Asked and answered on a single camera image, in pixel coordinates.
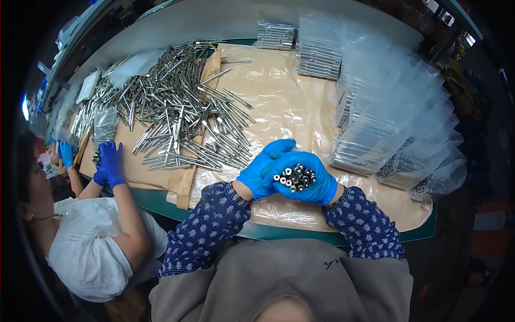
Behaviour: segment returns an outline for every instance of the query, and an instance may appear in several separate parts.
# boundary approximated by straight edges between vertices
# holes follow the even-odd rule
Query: blue nitrile glove
[[[269,143],[265,146],[263,151],[254,158],[252,163],[239,173],[236,179],[249,187],[254,195],[254,200],[268,197],[277,192],[271,182],[266,182],[268,171],[270,170],[272,162],[280,158],[285,152],[291,151],[295,147],[295,144],[294,139],[283,139]]]
[[[126,183],[122,169],[122,143],[120,142],[117,151],[116,144],[113,141],[102,142],[99,150],[100,166],[97,168],[93,180],[100,185],[104,185],[107,181],[111,185],[111,189],[117,184]]]
[[[273,176],[282,174],[286,168],[295,168],[297,163],[303,164],[304,168],[314,170],[317,180],[311,183],[304,191],[291,192],[290,188],[286,185],[274,181]],[[334,198],[338,186],[336,179],[327,172],[318,156],[304,151],[287,152],[275,160],[270,166],[268,180],[272,180],[273,186],[277,191],[288,199],[316,202],[321,206],[328,204]]]
[[[73,165],[73,146],[71,143],[59,142],[59,159],[63,159],[66,169]]]

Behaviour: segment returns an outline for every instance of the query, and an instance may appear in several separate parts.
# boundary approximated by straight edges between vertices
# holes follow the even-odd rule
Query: blue patterned sleeve
[[[239,233],[249,218],[250,204],[235,192],[232,182],[205,187],[186,220],[168,233],[158,277],[211,267],[216,246]]]
[[[375,201],[368,201],[360,188],[345,188],[337,202],[322,207],[322,213],[325,222],[349,243],[349,257],[402,258],[404,248],[395,222],[390,222]]]

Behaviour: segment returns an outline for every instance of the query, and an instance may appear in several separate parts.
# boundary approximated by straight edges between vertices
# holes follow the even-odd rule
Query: woven plastic sheet
[[[250,59],[249,64],[222,65],[231,71],[220,77],[217,89],[226,88],[253,105],[245,110],[256,124],[245,128],[256,156],[268,143],[276,139],[294,138],[297,150],[313,152],[328,164],[328,155],[338,133],[330,115],[335,113],[331,100],[336,96],[335,82],[295,73],[295,52],[257,49],[251,46],[220,44],[222,60]],[[373,178],[347,173],[327,166],[329,172],[345,186],[358,186],[369,200],[396,222],[400,231],[420,227],[430,216],[432,204],[413,201],[407,191],[391,188]],[[190,208],[200,200],[206,185],[218,181],[232,181],[239,170],[224,166],[222,173],[198,169],[191,195]],[[177,195],[169,192],[167,201],[176,203]],[[325,223],[320,206],[289,200],[280,194],[252,203],[251,222],[277,227],[315,231],[335,231]]]

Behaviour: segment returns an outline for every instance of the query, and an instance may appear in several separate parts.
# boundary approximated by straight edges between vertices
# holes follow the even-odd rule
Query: green table edge
[[[256,39],[231,39],[227,40],[227,43],[250,46],[255,41]],[[91,180],[91,177],[85,175],[82,176]],[[108,184],[104,187],[104,189],[111,192],[111,188]],[[179,209],[175,204],[171,204],[170,202],[166,201],[166,195],[168,194],[168,191],[146,190],[136,188],[129,189],[136,204],[141,208],[148,210],[149,212],[153,212],[158,215],[175,219],[181,222],[184,221],[189,214],[189,210]],[[410,242],[433,237],[435,235],[436,229],[437,208],[437,204],[434,203],[431,215],[422,226],[410,231],[401,232],[400,241]],[[336,232],[321,232],[295,228],[283,228],[249,222],[246,222],[243,225],[243,229],[239,232],[237,236],[263,241],[291,238],[311,238],[330,243],[334,246],[348,245],[345,238]]]

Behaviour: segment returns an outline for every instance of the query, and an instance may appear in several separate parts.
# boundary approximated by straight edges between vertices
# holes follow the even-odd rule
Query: gray sweatshirt
[[[408,321],[413,278],[405,259],[354,258],[313,239],[245,240],[209,269],[165,276],[151,291],[152,321],[253,321],[283,296],[314,321]]]

